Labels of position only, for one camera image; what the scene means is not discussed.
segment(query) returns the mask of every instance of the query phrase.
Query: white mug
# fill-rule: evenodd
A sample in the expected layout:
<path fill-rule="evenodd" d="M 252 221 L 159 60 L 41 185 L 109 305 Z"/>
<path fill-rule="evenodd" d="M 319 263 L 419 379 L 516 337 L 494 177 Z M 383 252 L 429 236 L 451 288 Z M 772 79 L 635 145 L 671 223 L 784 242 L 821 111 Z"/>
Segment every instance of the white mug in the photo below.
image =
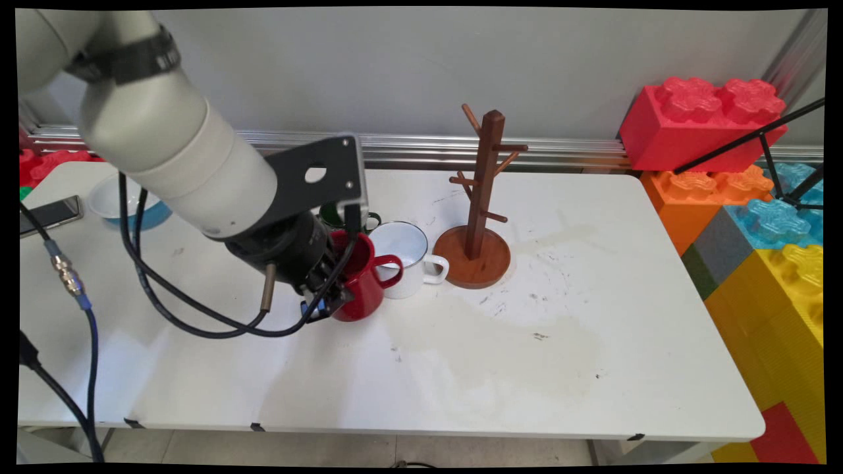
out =
<path fill-rule="evenodd" d="M 380 224 L 369 239 L 374 244 L 376 256 L 395 255 L 404 265 L 404 277 L 395 286 L 384 290 L 386 298 L 408 298 L 422 287 L 422 283 L 437 285 L 448 276 L 448 261 L 441 256 L 427 254 L 427 237 L 413 224 L 402 221 Z M 424 271 L 424 262 L 435 263 L 442 267 L 442 271 L 438 275 L 428 275 Z M 394 263 L 376 268 L 382 279 L 393 277 L 398 272 Z"/>

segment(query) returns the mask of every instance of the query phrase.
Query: red mug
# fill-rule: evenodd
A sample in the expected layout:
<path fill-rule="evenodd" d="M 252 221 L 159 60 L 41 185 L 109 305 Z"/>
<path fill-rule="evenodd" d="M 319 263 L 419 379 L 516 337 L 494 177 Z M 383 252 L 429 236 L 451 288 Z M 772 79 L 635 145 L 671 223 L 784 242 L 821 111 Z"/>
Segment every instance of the red mug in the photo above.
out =
<path fill-rule="evenodd" d="M 330 238 L 334 242 L 334 252 L 338 256 L 342 255 L 348 245 L 348 233 L 336 230 L 330 233 Z M 381 281 L 374 268 L 387 263 L 397 265 L 398 273 Z M 371 315 L 380 306 L 384 301 L 384 290 L 398 283 L 404 276 L 404 265 L 394 255 L 374 256 L 374 244 L 365 234 L 360 234 L 352 257 L 342 273 L 346 277 L 346 288 L 354 294 L 354 300 L 342 305 L 333 316 L 340 321 L 357 321 Z"/>

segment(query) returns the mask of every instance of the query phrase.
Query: metal connector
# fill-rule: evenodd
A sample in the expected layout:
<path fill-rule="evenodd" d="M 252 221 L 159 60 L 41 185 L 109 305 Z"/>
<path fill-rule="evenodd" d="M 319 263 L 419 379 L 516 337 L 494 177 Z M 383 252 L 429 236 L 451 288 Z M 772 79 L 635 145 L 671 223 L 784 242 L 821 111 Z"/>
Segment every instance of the metal connector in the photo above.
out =
<path fill-rule="evenodd" d="M 59 279 L 64 283 L 64 288 L 73 297 L 85 294 L 85 287 L 82 285 L 82 279 L 79 274 L 73 270 L 70 259 L 64 255 L 57 255 L 50 257 L 50 262 L 53 268 L 58 272 Z"/>
<path fill-rule="evenodd" d="M 269 311 L 272 307 L 272 292 L 275 290 L 275 275 L 278 267 L 274 263 L 266 266 L 266 280 L 264 280 L 263 298 L 260 299 L 260 309 Z"/>

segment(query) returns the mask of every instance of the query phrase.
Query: green mug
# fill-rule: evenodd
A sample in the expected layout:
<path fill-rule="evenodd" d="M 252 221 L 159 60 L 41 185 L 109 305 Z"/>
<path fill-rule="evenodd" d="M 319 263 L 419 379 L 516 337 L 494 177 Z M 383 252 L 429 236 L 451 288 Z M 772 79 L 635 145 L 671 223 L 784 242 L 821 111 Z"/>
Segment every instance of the green mug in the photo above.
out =
<path fill-rule="evenodd" d="M 363 225 L 363 232 L 368 234 L 372 232 L 380 225 L 380 216 L 376 213 L 369 213 L 368 220 L 372 218 L 378 221 L 377 224 L 374 225 L 371 229 L 369 229 L 365 224 Z M 346 228 L 346 224 L 342 222 L 340 219 L 340 214 L 336 211 L 336 205 L 333 202 L 329 202 L 328 204 L 323 204 L 322 207 L 319 208 L 319 220 L 328 227 L 328 230 L 341 230 Z"/>

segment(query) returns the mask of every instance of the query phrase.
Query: white table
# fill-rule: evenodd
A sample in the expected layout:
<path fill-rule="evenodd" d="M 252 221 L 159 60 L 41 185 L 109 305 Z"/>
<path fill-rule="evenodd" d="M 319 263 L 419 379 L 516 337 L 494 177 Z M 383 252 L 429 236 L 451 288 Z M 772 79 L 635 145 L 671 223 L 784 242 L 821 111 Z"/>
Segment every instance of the white table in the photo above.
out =
<path fill-rule="evenodd" d="M 26 199 L 79 194 L 115 173 L 67 163 Z M 441 171 L 368 170 L 384 221 L 421 227 L 430 247 L 465 223 L 469 201 Z M 700 442 L 747 441 L 764 421 L 639 181 L 626 175 L 505 173 L 488 221 L 510 245 L 503 279 L 482 290 L 424 285 L 356 323 L 324 320 L 292 337 L 211 341 L 150 305 L 116 228 L 92 213 L 50 231 L 79 270 L 100 331 L 97 421 L 125 427 L 628 439 L 646 461 Z M 263 277 L 175 215 L 143 234 L 144 259 L 186 293 L 246 322 Z M 77 400 L 89 331 L 37 236 L 20 241 L 20 327 Z M 180 318 L 227 329 L 158 291 Z M 262 327 L 298 319 L 278 285 Z M 73 425 L 27 369 L 19 424 Z"/>

